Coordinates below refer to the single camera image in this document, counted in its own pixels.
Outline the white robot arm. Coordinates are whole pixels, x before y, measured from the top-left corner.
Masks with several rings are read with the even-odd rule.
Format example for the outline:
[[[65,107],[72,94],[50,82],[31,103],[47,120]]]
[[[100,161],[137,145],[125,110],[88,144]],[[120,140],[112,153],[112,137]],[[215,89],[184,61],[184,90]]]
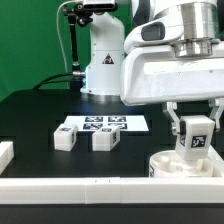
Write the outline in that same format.
[[[224,112],[224,41],[218,35],[217,0],[130,0],[135,28],[109,11],[120,0],[84,0],[93,13],[91,62],[84,91],[118,95],[127,105],[162,103],[180,132],[179,102],[207,100],[210,118]]]

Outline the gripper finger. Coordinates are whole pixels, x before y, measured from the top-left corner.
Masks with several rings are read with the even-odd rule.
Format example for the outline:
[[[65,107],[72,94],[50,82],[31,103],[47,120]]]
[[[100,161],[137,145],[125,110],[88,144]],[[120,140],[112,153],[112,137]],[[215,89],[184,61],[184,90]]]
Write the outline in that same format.
[[[214,98],[209,101],[211,113],[209,118],[215,122],[215,131],[220,130],[220,118],[224,112],[224,98]]]
[[[180,133],[180,119],[176,114],[177,103],[166,102],[163,104],[163,113],[171,122],[171,131],[173,135]]]

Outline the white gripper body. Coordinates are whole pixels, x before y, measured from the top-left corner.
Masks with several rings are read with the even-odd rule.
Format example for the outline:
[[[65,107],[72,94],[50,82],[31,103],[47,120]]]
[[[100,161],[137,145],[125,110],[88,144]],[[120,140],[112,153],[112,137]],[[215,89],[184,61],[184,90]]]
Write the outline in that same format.
[[[224,41],[209,57],[176,58],[170,45],[132,50],[122,64],[120,97],[126,105],[224,97]]]

